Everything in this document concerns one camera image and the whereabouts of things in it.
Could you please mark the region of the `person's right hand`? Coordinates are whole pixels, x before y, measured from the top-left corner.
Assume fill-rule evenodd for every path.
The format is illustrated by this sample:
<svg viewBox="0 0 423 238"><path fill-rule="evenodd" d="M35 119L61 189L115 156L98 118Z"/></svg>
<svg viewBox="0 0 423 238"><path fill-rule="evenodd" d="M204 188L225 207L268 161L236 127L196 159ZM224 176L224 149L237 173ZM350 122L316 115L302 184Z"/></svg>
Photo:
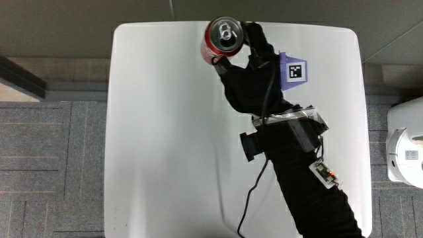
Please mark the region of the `person's right hand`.
<svg viewBox="0 0 423 238"><path fill-rule="evenodd" d="M225 88L229 104L240 113L257 116L283 113L301 107L284 99L280 88L280 56L266 40L262 27L243 23L250 47L249 62L238 67L222 57L213 66Z"/></svg>

